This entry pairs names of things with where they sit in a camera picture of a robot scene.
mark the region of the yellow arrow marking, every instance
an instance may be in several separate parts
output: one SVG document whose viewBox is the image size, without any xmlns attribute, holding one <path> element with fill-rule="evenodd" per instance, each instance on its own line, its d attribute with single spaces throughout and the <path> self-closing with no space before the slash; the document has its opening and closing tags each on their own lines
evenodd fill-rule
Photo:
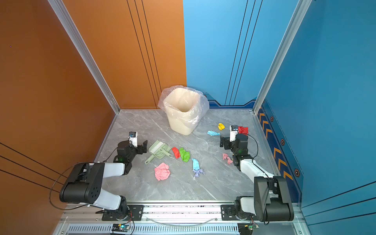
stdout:
<svg viewBox="0 0 376 235">
<path fill-rule="evenodd" d="M 262 121 L 262 129 L 263 129 L 263 130 L 265 130 L 265 129 L 264 129 L 265 124 L 269 124 L 269 123 L 268 123 L 267 121 Z"/>
<path fill-rule="evenodd" d="M 265 116 L 265 114 L 260 114 L 260 123 L 261 123 L 261 116 Z"/>
<path fill-rule="evenodd" d="M 274 148 L 274 159 L 276 158 L 276 152 L 282 154 L 281 151 L 280 151 L 279 149 Z"/>
<path fill-rule="evenodd" d="M 270 129 L 266 129 L 266 139 L 268 139 L 268 132 L 273 133 Z"/>
<path fill-rule="evenodd" d="M 278 169 L 279 170 L 281 170 L 281 163 L 284 164 L 285 166 L 287 166 L 284 161 L 282 161 L 281 159 L 278 159 Z"/>
<path fill-rule="evenodd" d="M 291 180 L 293 180 L 293 177 L 289 173 L 284 171 L 283 172 L 283 178 L 286 178 L 286 176 L 289 177 Z"/>
</svg>

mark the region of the brush handle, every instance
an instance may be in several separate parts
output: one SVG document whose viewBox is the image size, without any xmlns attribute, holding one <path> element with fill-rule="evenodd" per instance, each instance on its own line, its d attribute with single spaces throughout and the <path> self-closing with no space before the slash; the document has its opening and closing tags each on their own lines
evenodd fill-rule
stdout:
<svg viewBox="0 0 376 235">
<path fill-rule="evenodd" d="M 172 155 L 171 155 L 169 152 L 167 152 L 166 150 L 162 150 L 162 152 L 163 152 L 164 154 L 166 154 L 167 156 L 169 156 L 170 158 L 172 157 Z"/>
<path fill-rule="evenodd" d="M 155 156 L 152 154 L 148 159 L 146 159 L 145 164 L 149 164 L 151 160 L 153 160 Z"/>
</svg>

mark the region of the blue wall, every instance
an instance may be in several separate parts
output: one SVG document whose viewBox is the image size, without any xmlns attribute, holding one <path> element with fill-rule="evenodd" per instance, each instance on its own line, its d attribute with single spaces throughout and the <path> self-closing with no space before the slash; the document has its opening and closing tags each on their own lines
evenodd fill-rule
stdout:
<svg viewBox="0 0 376 235">
<path fill-rule="evenodd" d="M 376 1 L 313 0 L 267 94 L 303 171 L 313 235 L 374 221 L 375 12 Z"/>
<path fill-rule="evenodd" d="M 184 0 L 187 85 L 221 105 L 255 99 L 297 2 Z"/>
</svg>

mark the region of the beige trash can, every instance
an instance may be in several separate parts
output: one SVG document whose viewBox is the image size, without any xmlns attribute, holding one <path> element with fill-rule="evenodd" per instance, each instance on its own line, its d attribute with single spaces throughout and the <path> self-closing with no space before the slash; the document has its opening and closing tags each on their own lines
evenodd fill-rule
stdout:
<svg viewBox="0 0 376 235">
<path fill-rule="evenodd" d="M 171 129 L 189 135 L 208 111 L 209 102 L 201 91 L 173 86 L 162 91 L 158 107 L 166 112 Z"/>
</svg>

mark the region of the pink crumpled paper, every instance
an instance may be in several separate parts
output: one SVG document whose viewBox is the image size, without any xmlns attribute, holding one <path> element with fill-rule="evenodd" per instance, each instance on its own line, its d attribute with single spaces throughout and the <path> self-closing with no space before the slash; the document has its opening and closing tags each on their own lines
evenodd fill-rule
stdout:
<svg viewBox="0 0 376 235">
<path fill-rule="evenodd" d="M 231 164 L 231 163 L 232 163 L 231 158 L 230 158 L 226 153 L 223 154 L 223 160 L 225 160 L 225 159 L 227 159 L 227 163 L 228 163 L 228 164 Z"/>
<path fill-rule="evenodd" d="M 170 170 L 168 169 L 169 166 L 162 162 L 159 166 L 157 166 L 155 170 L 155 177 L 158 181 L 167 179 L 170 175 Z"/>
</svg>

